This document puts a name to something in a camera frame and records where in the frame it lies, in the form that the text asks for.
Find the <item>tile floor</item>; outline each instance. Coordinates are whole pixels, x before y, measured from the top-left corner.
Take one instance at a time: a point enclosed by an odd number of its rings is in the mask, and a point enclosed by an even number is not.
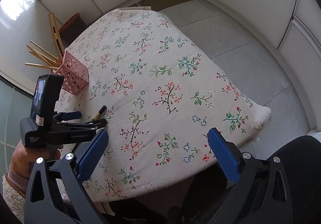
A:
[[[309,132],[299,97],[270,52],[238,21],[206,0],[160,11],[221,67],[240,91],[272,109],[272,120],[258,140],[243,150],[266,159]]]

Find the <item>metal screw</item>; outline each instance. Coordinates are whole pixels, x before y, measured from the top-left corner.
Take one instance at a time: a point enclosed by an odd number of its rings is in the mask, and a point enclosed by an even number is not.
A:
[[[243,158],[244,159],[250,159],[251,158],[251,154],[249,154],[248,152],[244,152],[243,153]]]
[[[275,157],[273,157],[273,161],[276,162],[276,163],[279,163],[281,160],[280,160],[279,157],[276,157],[276,156],[275,156]]]
[[[71,160],[73,158],[73,153],[67,153],[65,158],[66,160]]]
[[[36,163],[40,164],[43,162],[43,158],[42,157],[39,157],[37,160],[36,160]]]

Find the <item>wooden stick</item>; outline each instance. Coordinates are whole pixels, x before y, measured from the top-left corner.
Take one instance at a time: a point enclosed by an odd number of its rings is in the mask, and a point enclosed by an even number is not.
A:
[[[55,30],[56,30],[56,37],[57,37],[57,40],[58,40],[57,44],[60,47],[59,51],[60,51],[60,53],[61,53],[61,55],[63,57],[64,56],[64,52],[65,52],[65,48],[64,48],[64,44],[62,43],[62,40],[60,38],[60,34],[59,34],[57,22],[56,22],[56,16],[55,16],[54,13],[52,13],[51,16],[52,16],[52,21],[54,23],[54,27],[55,27]]]
[[[56,58],[54,55],[50,54],[47,50],[44,50],[42,47],[40,47],[39,45],[37,45],[35,42],[33,42],[32,40],[30,40],[30,42],[35,45],[37,48],[39,48],[43,53],[45,53],[46,55],[48,55],[51,59],[53,59],[56,62],[60,62],[58,58]]]
[[[53,21],[53,15],[52,15],[52,13],[49,12],[48,16],[49,16],[49,24],[50,24],[51,35],[52,35],[52,39],[53,39],[54,44],[55,44],[55,48],[56,48],[56,52],[57,52],[57,55],[58,55],[58,59],[62,62],[63,57],[61,55],[61,52],[59,50],[59,46],[57,44],[58,37],[57,37],[57,34],[56,34],[55,23]]]
[[[47,64],[48,66],[51,66],[50,62],[47,61],[45,58],[43,58],[36,50],[34,50],[32,47],[30,47],[29,45],[27,45],[27,47],[37,56],[37,58],[39,58],[41,61],[43,61],[45,64]]]
[[[46,57],[44,54],[39,53],[38,51],[36,51],[39,55],[41,55],[44,59],[46,59],[51,66],[60,66],[60,64],[58,64],[57,62],[51,60],[49,57]],[[29,50],[29,53],[35,57],[38,57],[34,52],[32,52],[31,50]]]
[[[54,66],[44,66],[40,64],[33,64],[33,63],[25,63],[26,66],[34,66],[34,67],[41,67],[41,68],[47,68],[47,69],[52,69],[52,70],[58,70],[58,67]]]

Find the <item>floral tablecloth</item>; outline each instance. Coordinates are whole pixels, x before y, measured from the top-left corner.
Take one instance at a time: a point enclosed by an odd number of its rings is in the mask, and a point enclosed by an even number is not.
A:
[[[83,183],[95,203],[186,179],[216,162],[207,142],[210,128],[240,147],[271,118],[269,108],[243,96],[157,12],[111,11],[67,50],[89,68],[90,83],[76,96],[61,90],[56,110],[81,111],[86,122],[107,106],[109,145]],[[72,147],[66,145],[62,154]]]

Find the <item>white wall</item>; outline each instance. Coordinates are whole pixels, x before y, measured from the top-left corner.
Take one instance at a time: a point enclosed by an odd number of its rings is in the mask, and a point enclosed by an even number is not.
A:
[[[33,94],[40,75],[49,70],[25,66],[25,62],[42,64],[28,53],[30,40],[56,54],[52,40],[48,10],[34,0],[28,10],[12,20],[0,7],[0,74],[20,88]]]

